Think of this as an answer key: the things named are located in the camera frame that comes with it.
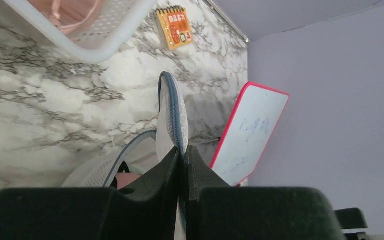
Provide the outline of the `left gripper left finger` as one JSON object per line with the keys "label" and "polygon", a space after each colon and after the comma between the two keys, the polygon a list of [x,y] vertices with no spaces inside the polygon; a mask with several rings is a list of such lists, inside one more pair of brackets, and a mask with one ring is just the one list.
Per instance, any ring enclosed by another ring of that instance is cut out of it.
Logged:
{"label": "left gripper left finger", "polygon": [[180,151],[122,189],[0,191],[0,240],[172,240]]}

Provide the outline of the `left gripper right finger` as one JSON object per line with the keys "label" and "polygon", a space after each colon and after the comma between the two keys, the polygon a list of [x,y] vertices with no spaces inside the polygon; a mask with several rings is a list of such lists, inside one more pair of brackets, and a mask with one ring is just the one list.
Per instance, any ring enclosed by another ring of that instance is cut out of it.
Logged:
{"label": "left gripper right finger", "polygon": [[342,240],[325,195],[307,187],[233,187],[189,146],[184,157],[189,240]]}

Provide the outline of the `dusty pink black-trimmed bra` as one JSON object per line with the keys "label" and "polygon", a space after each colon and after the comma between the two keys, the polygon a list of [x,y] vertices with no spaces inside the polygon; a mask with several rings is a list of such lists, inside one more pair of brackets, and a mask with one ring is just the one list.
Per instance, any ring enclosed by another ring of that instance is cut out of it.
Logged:
{"label": "dusty pink black-trimmed bra", "polygon": [[140,176],[140,174],[132,173],[127,163],[123,161],[109,186],[120,190],[136,181]]}

